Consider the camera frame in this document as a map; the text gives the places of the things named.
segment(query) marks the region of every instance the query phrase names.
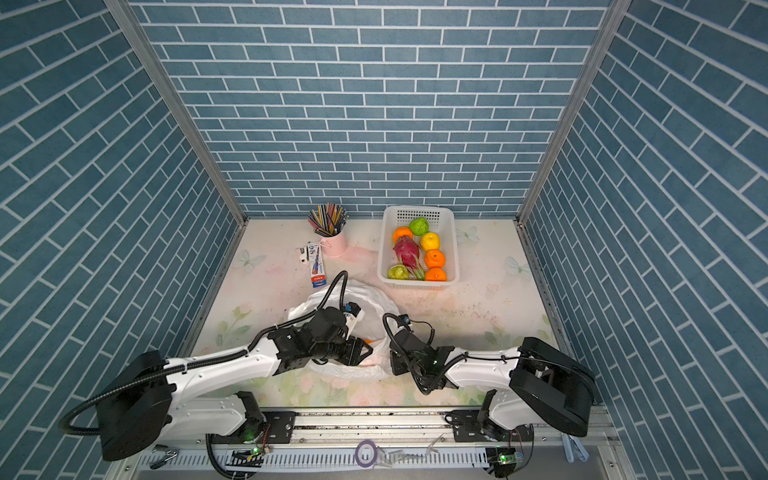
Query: pencil holder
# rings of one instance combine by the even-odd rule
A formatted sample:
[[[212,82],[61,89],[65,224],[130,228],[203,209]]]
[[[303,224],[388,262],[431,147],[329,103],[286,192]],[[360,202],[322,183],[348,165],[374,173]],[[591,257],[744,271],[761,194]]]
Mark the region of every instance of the pencil holder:
[[[325,257],[336,258],[341,257],[349,245],[346,243],[346,235],[344,230],[342,230],[333,237],[321,237],[320,246],[323,248],[323,255]]]

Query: green fruit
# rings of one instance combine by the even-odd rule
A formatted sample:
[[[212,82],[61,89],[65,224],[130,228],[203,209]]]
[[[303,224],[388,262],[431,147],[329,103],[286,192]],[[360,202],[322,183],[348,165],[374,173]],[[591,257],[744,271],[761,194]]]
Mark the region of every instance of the green fruit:
[[[414,218],[409,227],[413,234],[419,237],[429,232],[429,223],[427,223],[427,219],[424,217]]]
[[[398,263],[397,265],[390,268],[386,275],[387,278],[392,280],[407,280],[409,278],[408,269],[401,263]]]

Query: bundle of pencils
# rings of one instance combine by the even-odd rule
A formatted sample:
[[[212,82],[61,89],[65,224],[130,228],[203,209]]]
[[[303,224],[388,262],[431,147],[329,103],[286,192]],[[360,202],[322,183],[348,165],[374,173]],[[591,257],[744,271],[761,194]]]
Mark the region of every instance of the bundle of pencils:
[[[317,210],[310,210],[306,219],[321,237],[334,237],[344,228],[349,215],[343,207],[336,204],[318,205]]]

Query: blue clip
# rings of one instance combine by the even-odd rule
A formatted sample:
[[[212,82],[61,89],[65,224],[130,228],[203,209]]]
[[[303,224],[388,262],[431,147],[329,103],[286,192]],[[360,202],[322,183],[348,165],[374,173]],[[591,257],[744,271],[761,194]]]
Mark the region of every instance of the blue clip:
[[[563,434],[563,449],[565,450],[565,459],[568,460],[568,463],[574,462],[574,445],[576,445],[576,458],[581,460],[582,462],[586,462],[589,459],[589,453],[587,452],[587,449],[584,448],[584,445],[581,443],[581,440],[574,437],[573,435]]]

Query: toothpaste box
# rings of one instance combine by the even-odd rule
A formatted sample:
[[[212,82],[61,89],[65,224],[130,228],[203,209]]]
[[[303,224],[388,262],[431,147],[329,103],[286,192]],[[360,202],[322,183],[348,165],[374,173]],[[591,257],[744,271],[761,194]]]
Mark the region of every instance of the toothpaste box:
[[[312,286],[323,286],[326,284],[326,269],[323,266],[320,242],[309,242],[306,248],[310,257],[310,280],[312,280]]]

